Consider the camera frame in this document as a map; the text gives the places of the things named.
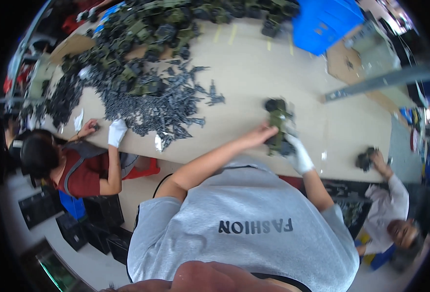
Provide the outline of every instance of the blue container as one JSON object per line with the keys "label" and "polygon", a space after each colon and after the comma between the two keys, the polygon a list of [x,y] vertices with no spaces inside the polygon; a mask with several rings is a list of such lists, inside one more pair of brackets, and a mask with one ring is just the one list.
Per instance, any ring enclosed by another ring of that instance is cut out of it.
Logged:
{"label": "blue container", "polygon": [[84,200],[82,198],[76,199],[62,191],[59,191],[59,198],[67,212],[71,213],[76,220],[79,220],[86,215]]}
{"label": "blue container", "polygon": [[355,0],[298,0],[300,15],[292,20],[294,45],[321,55],[364,21]]}

